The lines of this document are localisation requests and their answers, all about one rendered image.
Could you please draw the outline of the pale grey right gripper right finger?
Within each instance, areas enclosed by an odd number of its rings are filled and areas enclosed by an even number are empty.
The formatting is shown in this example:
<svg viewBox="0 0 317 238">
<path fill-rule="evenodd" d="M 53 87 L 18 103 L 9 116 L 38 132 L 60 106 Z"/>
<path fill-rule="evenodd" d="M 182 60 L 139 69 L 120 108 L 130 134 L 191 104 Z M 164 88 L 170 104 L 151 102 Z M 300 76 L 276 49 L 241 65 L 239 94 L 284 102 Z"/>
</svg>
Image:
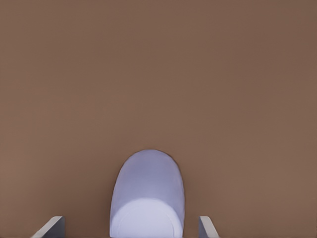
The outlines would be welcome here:
<svg viewBox="0 0 317 238">
<path fill-rule="evenodd" d="M 198 221 L 199 238 L 220 238 L 209 216 L 200 216 Z"/>
</svg>

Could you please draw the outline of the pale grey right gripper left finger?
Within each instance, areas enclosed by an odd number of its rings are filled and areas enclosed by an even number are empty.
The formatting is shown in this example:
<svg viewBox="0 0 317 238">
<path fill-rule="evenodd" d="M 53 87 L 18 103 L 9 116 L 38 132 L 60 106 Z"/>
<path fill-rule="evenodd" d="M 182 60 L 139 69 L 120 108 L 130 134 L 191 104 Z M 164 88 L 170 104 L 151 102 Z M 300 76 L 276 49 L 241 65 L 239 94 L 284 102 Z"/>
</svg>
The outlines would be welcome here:
<svg viewBox="0 0 317 238">
<path fill-rule="evenodd" d="M 30 238 L 65 238 L 65 217 L 52 217 Z"/>
</svg>

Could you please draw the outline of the pale lavender rounded cup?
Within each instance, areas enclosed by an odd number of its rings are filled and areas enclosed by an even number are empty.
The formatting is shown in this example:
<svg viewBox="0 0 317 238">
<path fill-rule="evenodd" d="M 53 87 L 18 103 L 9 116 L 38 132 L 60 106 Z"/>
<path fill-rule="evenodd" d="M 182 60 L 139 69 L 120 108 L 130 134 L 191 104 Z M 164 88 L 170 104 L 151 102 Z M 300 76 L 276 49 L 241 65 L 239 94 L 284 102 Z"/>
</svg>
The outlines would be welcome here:
<svg viewBox="0 0 317 238">
<path fill-rule="evenodd" d="M 122 165 L 114 186 L 111 238 L 182 238 L 185 192 L 177 163 L 159 150 L 142 150 Z"/>
</svg>

